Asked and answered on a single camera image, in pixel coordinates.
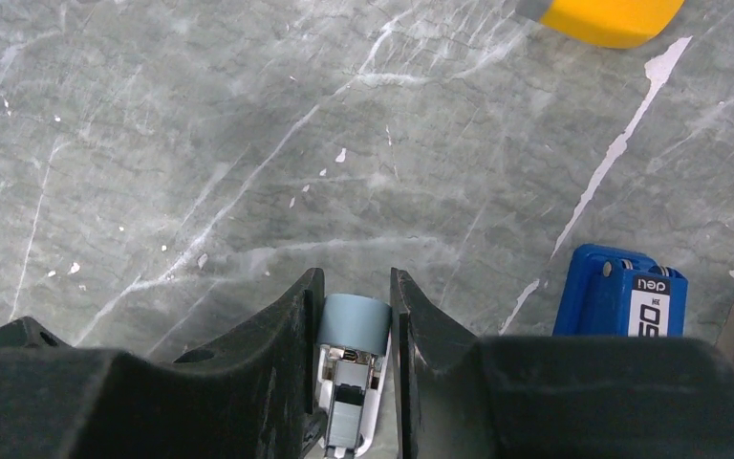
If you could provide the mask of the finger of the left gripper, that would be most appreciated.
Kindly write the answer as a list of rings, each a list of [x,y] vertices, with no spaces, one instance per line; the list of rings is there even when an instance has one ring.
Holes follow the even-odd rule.
[[[69,348],[32,317],[21,317],[0,326],[0,348]]]

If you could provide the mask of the light blue small stapler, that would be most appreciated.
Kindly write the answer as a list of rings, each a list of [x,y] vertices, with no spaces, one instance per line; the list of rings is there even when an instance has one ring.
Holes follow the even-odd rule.
[[[331,294],[316,344],[317,404],[328,421],[319,445],[326,458],[358,458],[372,445],[391,344],[391,307],[377,299]]]

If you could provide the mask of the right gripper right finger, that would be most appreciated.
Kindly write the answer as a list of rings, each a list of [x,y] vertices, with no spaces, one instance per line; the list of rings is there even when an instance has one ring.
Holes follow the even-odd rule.
[[[402,458],[734,458],[734,367],[687,338],[473,335],[390,273]]]

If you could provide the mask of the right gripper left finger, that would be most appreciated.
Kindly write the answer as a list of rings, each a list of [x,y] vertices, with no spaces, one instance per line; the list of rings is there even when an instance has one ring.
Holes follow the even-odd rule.
[[[120,349],[0,348],[0,458],[302,458],[324,274],[172,362]]]

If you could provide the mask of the orange cube block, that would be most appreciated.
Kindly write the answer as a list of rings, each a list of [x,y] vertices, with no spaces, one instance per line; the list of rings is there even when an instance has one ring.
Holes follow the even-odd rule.
[[[515,12],[597,47],[633,49],[660,34],[682,0],[520,0]]]

